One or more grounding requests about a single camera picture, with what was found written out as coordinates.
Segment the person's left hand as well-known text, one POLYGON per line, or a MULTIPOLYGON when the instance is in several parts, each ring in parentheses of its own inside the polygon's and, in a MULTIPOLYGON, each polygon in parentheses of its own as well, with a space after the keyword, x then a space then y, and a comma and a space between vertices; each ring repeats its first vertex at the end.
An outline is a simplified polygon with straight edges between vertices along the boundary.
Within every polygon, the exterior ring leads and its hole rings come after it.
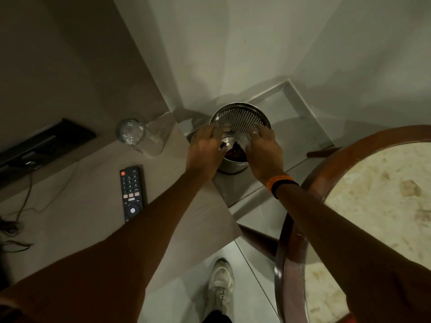
POLYGON ((207 183, 214 177, 226 152, 227 147, 214 140, 199 141, 195 144, 194 134, 188 148, 185 171, 202 183, 207 183))

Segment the person's right hand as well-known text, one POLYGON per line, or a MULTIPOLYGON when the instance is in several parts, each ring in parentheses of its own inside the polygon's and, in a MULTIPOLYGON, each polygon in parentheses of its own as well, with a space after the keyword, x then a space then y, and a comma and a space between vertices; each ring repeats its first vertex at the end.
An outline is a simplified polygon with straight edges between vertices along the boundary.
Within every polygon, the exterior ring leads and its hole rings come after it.
POLYGON ((246 147, 248 164, 254 177, 265 186, 268 179, 284 175, 283 150, 276 141, 254 141, 246 147))

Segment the person's right forearm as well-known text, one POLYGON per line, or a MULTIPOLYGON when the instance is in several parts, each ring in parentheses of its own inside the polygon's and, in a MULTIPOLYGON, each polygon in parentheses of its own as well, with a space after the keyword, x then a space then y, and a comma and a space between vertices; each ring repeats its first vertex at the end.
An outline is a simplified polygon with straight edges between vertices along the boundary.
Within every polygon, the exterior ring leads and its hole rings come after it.
POLYGON ((279 198, 345 293, 357 323, 431 323, 431 270, 300 187, 279 198))

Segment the person's left forearm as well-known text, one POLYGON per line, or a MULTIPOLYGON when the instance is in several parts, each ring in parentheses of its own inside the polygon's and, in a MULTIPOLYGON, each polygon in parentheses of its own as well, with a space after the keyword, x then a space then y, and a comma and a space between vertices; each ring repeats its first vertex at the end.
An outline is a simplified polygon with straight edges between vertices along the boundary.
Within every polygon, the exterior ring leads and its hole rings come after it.
POLYGON ((0 292, 0 323, 137 323, 176 227, 214 175, 214 169, 187 168, 105 240, 0 292))

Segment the perforated metal waste bin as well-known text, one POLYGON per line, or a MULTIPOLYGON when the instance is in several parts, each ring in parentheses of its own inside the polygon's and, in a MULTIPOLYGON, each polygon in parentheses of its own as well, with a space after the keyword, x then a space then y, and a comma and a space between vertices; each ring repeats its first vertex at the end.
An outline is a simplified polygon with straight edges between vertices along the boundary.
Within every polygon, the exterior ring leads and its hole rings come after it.
MULTIPOLYGON (((221 107, 213 114, 209 123, 225 127, 222 146, 227 147, 227 150, 237 142, 246 151, 251 139, 248 130, 256 123, 272 128, 266 115, 259 108, 248 103, 230 103, 221 107)), ((218 172, 236 175, 243 172, 248 166, 248 162, 237 163, 223 158, 218 172)))

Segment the dark red waste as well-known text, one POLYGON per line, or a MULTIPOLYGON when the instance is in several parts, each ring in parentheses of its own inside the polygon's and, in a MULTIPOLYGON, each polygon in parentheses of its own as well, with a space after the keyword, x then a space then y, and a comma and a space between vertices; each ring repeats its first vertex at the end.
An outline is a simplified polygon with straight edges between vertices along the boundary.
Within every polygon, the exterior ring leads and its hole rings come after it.
POLYGON ((232 148, 225 153, 224 158, 231 162, 237 162, 237 163, 247 162, 246 153, 237 142, 235 142, 232 148))

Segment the orange wristband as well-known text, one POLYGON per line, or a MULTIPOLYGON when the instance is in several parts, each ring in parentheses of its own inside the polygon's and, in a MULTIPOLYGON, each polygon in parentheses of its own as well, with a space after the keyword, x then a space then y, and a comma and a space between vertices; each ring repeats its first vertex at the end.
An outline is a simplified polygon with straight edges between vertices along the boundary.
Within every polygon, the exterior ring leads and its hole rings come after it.
POLYGON ((299 186, 299 184, 288 174, 274 176, 267 180, 265 186, 272 194, 276 194, 277 189, 283 184, 293 184, 299 186))

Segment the black wristband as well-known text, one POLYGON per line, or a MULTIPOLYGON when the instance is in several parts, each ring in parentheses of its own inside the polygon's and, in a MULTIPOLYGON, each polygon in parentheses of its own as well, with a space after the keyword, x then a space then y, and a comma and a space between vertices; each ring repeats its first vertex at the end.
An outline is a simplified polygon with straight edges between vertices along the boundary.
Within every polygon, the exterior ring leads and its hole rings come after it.
POLYGON ((286 194, 286 190, 290 189, 291 187, 296 188, 296 187, 300 187, 300 186, 299 186, 299 184, 297 184, 293 180, 282 179, 282 180, 277 180, 274 183, 272 183, 269 190, 272 193, 272 195, 274 196, 274 198, 279 200, 280 199, 279 197, 286 194))

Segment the tall clear drinking glass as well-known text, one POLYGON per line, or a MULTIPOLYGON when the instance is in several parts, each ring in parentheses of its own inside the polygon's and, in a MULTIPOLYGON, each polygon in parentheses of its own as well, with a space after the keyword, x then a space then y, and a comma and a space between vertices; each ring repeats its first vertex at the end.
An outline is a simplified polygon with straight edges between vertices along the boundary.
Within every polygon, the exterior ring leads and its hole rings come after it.
POLYGON ((146 158, 158 157, 164 150, 176 121, 169 112, 144 123, 135 118, 121 121, 116 128, 118 141, 146 158))

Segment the black remote control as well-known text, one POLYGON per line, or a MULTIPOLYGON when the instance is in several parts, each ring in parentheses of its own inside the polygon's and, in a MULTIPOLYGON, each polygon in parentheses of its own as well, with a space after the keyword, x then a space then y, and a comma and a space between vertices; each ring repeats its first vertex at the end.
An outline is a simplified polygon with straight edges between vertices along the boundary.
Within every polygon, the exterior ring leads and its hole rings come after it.
POLYGON ((144 208, 141 168, 124 168, 119 171, 119 176, 124 220, 128 222, 144 208))

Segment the beige patterned seat cushion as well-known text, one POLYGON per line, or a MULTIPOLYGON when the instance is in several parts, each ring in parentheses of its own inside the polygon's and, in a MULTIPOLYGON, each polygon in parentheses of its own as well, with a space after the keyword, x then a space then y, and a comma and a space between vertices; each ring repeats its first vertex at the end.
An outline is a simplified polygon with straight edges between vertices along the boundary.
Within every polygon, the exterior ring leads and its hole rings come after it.
MULTIPOLYGON (((325 204, 409 260, 431 270, 431 142, 386 148, 354 165, 325 204)), ((348 314, 346 296, 309 244, 305 261, 308 323, 348 314)))

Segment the white sneaker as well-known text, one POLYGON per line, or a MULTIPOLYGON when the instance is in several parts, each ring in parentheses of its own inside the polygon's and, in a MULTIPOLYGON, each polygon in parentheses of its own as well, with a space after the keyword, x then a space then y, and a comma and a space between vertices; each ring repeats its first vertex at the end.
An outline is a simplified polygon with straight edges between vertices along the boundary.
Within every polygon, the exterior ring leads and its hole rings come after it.
POLYGON ((218 259, 209 276, 207 300, 203 318, 210 314, 219 313, 233 318, 234 313, 234 274, 229 262, 225 258, 218 259))

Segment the black television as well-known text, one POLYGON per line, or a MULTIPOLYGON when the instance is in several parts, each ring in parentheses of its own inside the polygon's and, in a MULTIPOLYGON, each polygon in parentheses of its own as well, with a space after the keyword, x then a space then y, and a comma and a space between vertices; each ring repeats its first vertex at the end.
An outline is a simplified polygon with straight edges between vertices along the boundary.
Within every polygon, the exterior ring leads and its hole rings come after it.
POLYGON ((0 189, 96 138, 96 133, 62 119, 0 152, 0 189))

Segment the black trouser leg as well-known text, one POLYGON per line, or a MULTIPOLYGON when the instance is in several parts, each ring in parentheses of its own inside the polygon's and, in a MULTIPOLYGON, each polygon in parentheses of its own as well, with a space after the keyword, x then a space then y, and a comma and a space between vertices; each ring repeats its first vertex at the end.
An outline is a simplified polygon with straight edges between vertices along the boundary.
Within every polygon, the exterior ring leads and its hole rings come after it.
POLYGON ((228 315, 223 314, 220 310, 211 311, 202 323, 233 323, 228 315))

